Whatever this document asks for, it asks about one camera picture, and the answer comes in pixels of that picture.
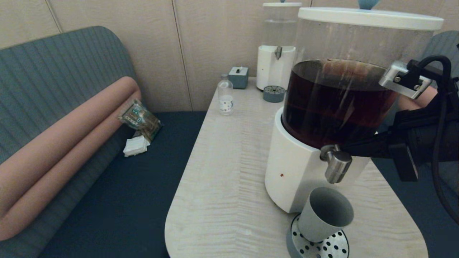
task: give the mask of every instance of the white napkin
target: white napkin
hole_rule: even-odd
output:
[[[129,157],[144,153],[147,149],[147,146],[150,146],[150,143],[143,135],[134,137],[132,139],[127,139],[126,147],[123,150],[124,156]]]

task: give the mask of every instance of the blue lid knob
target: blue lid knob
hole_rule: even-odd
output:
[[[371,10],[379,0],[358,0],[358,6],[360,9]]]

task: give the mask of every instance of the light wood tabletop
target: light wood tabletop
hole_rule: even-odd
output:
[[[233,91],[231,116],[218,113],[217,94],[212,99],[168,212],[172,258],[290,257],[285,236],[296,213],[278,208],[264,186],[274,115],[283,102],[264,101],[255,81]],[[349,257],[428,256],[421,232],[372,162],[341,192],[355,211],[344,229]]]

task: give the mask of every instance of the beige wall panel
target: beige wall panel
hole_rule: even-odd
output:
[[[445,19],[442,31],[459,30],[459,0],[444,0],[436,15]]]
[[[173,0],[188,85],[195,110],[207,110],[221,73],[248,66],[257,74],[264,2],[273,0]],[[302,0],[310,6],[310,0]]]
[[[147,106],[190,111],[171,0],[50,0],[63,31],[101,25],[129,51]]]
[[[0,48],[58,33],[44,0],[0,0]]]

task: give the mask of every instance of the small glass bottle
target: small glass bottle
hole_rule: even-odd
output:
[[[233,84],[228,79],[228,74],[224,73],[221,76],[222,80],[217,85],[218,90],[218,104],[220,107],[220,114],[224,116],[233,113]]]

